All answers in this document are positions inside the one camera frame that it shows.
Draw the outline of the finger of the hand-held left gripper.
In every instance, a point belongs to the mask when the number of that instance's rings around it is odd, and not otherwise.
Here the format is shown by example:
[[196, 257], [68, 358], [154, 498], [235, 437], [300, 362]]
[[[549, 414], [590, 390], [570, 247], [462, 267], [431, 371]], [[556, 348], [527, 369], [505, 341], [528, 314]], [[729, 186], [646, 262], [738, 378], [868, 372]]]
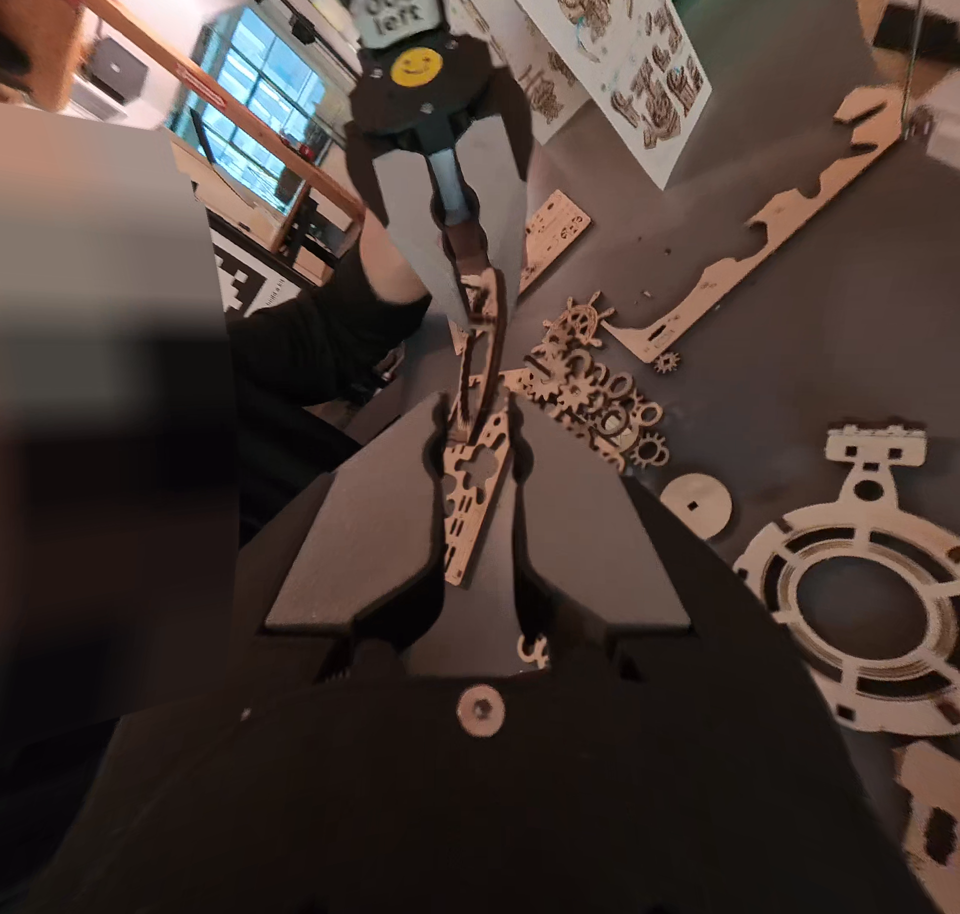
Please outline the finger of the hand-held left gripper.
[[435, 190], [428, 161], [416, 152], [390, 151], [373, 161], [390, 240], [430, 293], [441, 312], [456, 324], [470, 320], [464, 290], [442, 243], [442, 226], [433, 212]]
[[478, 258], [503, 275], [507, 301], [516, 301], [526, 239], [526, 181], [502, 117], [476, 120], [455, 151], [472, 206], [471, 233], [478, 242]]

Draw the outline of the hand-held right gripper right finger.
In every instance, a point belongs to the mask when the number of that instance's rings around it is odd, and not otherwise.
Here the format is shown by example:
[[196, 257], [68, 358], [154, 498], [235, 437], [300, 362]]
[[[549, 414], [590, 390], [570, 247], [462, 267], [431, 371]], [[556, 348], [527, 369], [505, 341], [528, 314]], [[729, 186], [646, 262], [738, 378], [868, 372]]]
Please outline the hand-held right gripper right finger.
[[526, 400], [511, 404], [511, 527], [521, 632], [552, 660], [582, 645], [683, 636], [692, 624], [615, 468]]

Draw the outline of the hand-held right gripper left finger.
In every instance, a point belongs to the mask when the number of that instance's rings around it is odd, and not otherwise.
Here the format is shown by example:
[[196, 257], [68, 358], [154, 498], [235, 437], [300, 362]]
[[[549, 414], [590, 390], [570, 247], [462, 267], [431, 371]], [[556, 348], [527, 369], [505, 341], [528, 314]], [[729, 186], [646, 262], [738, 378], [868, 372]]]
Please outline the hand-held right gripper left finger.
[[427, 395], [340, 466], [266, 616], [266, 630], [411, 646], [445, 580], [448, 398]]

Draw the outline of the curved wooden arc part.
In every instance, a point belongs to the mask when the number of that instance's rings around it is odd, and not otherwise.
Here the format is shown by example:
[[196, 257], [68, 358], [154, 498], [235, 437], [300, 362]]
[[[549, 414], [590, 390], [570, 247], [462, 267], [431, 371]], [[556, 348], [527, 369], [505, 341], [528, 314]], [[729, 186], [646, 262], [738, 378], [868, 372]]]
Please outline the curved wooden arc part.
[[[457, 394], [447, 426], [450, 445], [473, 444], [490, 416], [498, 395], [501, 355], [508, 325], [505, 277], [494, 268], [464, 274], [466, 328], [461, 329], [461, 361]], [[471, 394], [474, 356], [484, 354], [478, 390]]]

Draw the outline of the perforated wooden wedge offcut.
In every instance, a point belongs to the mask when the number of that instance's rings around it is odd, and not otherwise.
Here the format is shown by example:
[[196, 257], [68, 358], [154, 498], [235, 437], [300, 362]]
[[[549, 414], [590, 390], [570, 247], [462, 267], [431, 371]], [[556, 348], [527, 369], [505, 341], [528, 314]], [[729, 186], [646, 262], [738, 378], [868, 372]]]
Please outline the perforated wooden wedge offcut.
[[491, 504], [511, 456], [509, 409], [491, 414], [477, 440], [449, 442], [442, 454], [445, 581], [461, 586], [468, 578]]

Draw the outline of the wooden ship wheel part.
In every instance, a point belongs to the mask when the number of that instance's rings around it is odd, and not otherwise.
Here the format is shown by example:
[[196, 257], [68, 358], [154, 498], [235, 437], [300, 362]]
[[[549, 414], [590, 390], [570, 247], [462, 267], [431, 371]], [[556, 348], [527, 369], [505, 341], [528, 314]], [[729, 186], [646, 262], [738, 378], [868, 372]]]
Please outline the wooden ship wheel part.
[[554, 320], [543, 322], [541, 346], [546, 349], [570, 351], [574, 348], [601, 350], [605, 344], [598, 337], [605, 320], [617, 313], [617, 308], [597, 307], [602, 292], [596, 291], [587, 301], [579, 302], [568, 296], [565, 307]]

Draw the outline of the wooden ring frame part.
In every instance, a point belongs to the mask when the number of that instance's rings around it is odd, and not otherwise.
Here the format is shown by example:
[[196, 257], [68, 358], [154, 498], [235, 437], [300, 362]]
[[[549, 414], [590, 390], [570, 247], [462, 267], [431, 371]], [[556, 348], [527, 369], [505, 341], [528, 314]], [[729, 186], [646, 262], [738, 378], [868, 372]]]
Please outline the wooden ring frame part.
[[[921, 428], [846, 424], [826, 433], [827, 461], [850, 469], [835, 500], [808, 505], [764, 526], [734, 572], [788, 631], [839, 725], [909, 738], [958, 736], [959, 539], [900, 504], [894, 468], [928, 455]], [[918, 599], [918, 644], [869, 658], [830, 644], [800, 606], [801, 583], [838, 559], [891, 572]]]

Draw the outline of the person's left hand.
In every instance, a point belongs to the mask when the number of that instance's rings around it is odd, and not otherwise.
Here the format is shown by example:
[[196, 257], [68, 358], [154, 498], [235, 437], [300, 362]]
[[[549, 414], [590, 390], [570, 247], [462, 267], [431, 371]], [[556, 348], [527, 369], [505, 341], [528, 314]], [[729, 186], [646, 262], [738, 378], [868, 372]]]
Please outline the person's left hand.
[[359, 235], [359, 257], [371, 290], [385, 303], [405, 306], [430, 297], [426, 285], [371, 211], [366, 212]]

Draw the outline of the small slotted wooden sheet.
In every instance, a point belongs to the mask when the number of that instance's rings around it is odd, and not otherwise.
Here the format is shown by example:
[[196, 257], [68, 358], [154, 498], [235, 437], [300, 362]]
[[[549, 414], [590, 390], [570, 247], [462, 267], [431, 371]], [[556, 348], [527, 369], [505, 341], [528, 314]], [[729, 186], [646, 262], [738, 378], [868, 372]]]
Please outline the small slotted wooden sheet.
[[592, 224], [592, 218], [566, 193], [554, 190], [527, 221], [518, 295], [533, 289]]

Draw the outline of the round wooden disc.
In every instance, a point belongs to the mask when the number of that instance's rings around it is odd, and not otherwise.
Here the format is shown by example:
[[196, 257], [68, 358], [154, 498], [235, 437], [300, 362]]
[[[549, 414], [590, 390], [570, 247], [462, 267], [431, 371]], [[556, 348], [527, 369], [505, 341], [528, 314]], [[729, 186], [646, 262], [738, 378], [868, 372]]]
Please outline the round wooden disc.
[[734, 514], [734, 501], [727, 487], [701, 472], [675, 477], [663, 488], [659, 500], [703, 541], [721, 534]]

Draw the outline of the glass window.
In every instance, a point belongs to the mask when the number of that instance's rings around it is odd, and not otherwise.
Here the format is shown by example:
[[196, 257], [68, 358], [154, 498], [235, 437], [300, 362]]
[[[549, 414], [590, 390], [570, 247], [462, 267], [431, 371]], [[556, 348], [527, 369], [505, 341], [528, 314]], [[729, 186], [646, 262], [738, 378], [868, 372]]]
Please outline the glass window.
[[[305, 145], [315, 163], [330, 150], [332, 138], [316, 115], [327, 93], [324, 78], [253, 9], [235, 8], [205, 24], [191, 58], [283, 140]], [[202, 151], [192, 111], [217, 164], [234, 179], [280, 178], [284, 166], [278, 157], [185, 87], [177, 92], [167, 128]]]

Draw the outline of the folded paper instruction booklet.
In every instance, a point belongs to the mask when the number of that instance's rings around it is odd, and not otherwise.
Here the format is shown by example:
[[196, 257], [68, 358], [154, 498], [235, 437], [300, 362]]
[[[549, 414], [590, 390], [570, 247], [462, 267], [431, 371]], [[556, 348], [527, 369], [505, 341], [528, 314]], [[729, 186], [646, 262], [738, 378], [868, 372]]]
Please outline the folded paper instruction booklet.
[[546, 144], [588, 100], [664, 189], [712, 86], [672, 0], [447, 0], [510, 70]]

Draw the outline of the black white marker board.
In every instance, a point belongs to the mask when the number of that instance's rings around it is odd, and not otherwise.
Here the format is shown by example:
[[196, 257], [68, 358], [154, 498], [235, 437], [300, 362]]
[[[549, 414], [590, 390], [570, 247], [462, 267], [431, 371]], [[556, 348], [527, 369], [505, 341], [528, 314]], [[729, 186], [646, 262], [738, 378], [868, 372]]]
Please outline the black white marker board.
[[212, 229], [211, 240], [220, 283], [222, 308], [228, 322], [276, 308], [302, 291], [274, 266], [257, 259], [230, 238]]

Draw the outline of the long wooden beam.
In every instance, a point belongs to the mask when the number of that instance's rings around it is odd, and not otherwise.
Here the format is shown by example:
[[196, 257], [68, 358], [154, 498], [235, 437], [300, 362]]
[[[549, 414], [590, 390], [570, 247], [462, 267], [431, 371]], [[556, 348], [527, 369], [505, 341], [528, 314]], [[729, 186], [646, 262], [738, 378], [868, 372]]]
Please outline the long wooden beam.
[[282, 164], [317, 190], [326, 200], [352, 221], [362, 222], [366, 209], [347, 188], [296, 150], [285, 144], [279, 134], [269, 128], [226, 89], [177, 49], [145, 27], [118, 0], [81, 0], [95, 16], [143, 51], [151, 60], [172, 74], [191, 92], [211, 104], [238, 129], [249, 135]]

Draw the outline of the jagged wooden sheet strip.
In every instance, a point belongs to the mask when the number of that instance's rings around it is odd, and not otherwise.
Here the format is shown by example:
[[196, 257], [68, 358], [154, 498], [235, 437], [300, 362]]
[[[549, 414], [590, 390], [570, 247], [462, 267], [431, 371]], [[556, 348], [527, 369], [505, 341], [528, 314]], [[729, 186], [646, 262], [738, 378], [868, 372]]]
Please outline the jagged wooden sheet strip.
[[851, 127], [851, 154], [822, 170], [815, 194], [806, 196], [798, 188], [780, 191], [747, 220], [747, 228], [762, 227], [764, 231], [760, 249], [744, 258], [725, 257], [705, 267], [691, 291], [647, 327], [617, 327], [608, 320], [601, 321], [602, 327], [645, 364], [667, 353], [750, 273], [899, 143], [903, 135], [902, 92], [893, 83], [858, 86], [846, 95], [833, 120]]

